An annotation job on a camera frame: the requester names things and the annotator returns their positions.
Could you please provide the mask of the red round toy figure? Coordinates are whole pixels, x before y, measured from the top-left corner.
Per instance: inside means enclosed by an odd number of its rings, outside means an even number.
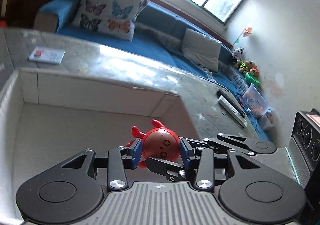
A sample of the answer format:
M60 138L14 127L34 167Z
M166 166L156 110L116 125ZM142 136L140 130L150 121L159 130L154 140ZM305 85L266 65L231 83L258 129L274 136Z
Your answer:
M180 154L180 139L176 133L158 120L151 120L153 129L143 133L137 126L131 128L132 136L142 139L142 155L138 167L146 168L145 160L149 157L156 157L163 160L175 161Z

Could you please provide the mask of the small clear plastic box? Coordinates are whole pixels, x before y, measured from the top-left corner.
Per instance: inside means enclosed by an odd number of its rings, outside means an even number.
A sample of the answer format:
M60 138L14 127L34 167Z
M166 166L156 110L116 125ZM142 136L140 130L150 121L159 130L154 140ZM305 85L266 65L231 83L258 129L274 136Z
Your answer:
M271 113L264 114L261 118L259 118L258 123L263 130L270 130L275 126L273 122L273 115Z

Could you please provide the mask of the clear plastic toy bin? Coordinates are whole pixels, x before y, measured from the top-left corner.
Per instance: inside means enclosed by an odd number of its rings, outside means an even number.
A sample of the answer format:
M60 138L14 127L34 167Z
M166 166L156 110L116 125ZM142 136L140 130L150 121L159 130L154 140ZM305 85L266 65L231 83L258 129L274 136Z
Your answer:
M243 101L248 105L256 118L261 118L267 113L271 106L263 98L254 84L251 84L242 96Z

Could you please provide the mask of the white remote control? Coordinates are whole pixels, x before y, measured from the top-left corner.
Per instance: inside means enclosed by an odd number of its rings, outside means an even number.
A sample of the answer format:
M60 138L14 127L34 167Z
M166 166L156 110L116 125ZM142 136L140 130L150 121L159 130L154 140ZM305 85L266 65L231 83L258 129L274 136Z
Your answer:
M237 122L243 127L247 127L247 121L244 117L221 95L218 98L218 103L229 112Z

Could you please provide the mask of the black remote control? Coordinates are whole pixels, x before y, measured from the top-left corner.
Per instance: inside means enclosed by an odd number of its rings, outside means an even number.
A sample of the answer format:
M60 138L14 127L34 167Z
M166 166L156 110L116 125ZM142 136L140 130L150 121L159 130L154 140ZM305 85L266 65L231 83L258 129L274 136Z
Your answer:
M246 114L245 112L228 96L228 94L219 89L217 92L216 92L217 96L223 96L236 110L237 112L243 117L245 118Z

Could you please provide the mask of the green toy bowl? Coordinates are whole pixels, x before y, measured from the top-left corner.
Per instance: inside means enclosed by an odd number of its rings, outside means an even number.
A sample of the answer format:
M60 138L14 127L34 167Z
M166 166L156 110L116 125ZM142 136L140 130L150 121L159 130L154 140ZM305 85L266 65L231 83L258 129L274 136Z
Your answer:
M260 81L252 73L245 73L245 80L248 84L253 84L256 87L260 87Z

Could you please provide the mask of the pile of plush toys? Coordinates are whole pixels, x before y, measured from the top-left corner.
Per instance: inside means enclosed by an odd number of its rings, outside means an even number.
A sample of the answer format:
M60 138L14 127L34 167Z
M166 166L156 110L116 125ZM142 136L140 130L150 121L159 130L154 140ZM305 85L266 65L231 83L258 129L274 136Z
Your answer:
M244 75L248 72L253 76L259 76L259 70L256 64L253 61L245 61L242 58L242 54L244 52L244 48L237 48L232 52L231 59L234 63L236 69L240 72L240 74Z

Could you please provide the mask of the cardboard shoe box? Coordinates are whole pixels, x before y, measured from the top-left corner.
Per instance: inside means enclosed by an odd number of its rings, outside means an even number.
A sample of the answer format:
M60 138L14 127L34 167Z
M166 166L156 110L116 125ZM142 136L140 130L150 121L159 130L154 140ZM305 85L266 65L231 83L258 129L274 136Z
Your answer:
M86 149L106 153L131 140L132 126L160 120L198 139L181 96L106 78L15 70L1 90L1 224L20 224L15 195L38 173Z

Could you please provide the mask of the grey cushion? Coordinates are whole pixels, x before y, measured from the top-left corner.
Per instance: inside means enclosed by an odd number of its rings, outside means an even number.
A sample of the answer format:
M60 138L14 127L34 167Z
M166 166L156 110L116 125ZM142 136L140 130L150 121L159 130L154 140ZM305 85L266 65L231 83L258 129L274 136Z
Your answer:
M218 72L221 44L219 40L187 28L182 40L181 51L195 64L212 72Z

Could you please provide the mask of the white card booklet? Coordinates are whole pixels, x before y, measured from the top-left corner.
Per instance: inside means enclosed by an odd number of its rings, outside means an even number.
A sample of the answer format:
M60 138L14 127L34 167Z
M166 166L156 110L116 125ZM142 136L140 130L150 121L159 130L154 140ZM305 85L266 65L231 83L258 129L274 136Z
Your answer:
M35 47L30 53L28 60L31 62L60 65L64 55L65 51L61 49Z

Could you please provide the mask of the blue sofa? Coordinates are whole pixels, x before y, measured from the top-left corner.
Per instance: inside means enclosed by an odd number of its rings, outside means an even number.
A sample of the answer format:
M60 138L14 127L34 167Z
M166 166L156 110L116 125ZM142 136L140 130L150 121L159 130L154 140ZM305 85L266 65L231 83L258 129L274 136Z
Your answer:
M241 100L248 89L244 78L232 66L232 53L224 44L221 44L218 72L212 72L185 57L181 51L185 30L190 28L199 33L202 30L159 5L148 2L138 15L132 41L72 25L79 7L80 0L50 1L38 10L34 28L96 42L179 68L195 75L198 80L224 87L237 100Z

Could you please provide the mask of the butterfly print pillow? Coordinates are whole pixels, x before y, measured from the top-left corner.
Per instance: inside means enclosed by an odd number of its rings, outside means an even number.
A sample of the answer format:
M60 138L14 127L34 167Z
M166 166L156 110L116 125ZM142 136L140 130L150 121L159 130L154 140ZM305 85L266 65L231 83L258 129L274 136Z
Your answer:
M72 25L132 41L138 15L149 0L80 0Z

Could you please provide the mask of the pinwheel on wall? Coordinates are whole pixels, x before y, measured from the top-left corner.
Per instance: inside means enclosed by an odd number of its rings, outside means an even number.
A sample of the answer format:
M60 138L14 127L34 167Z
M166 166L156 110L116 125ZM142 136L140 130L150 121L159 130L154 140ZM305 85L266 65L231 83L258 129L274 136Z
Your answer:
M247 27L242 30L242 32L238 35L236 40L233 42L233 46L239 43L241 37L248 37L252 34L252 27Z

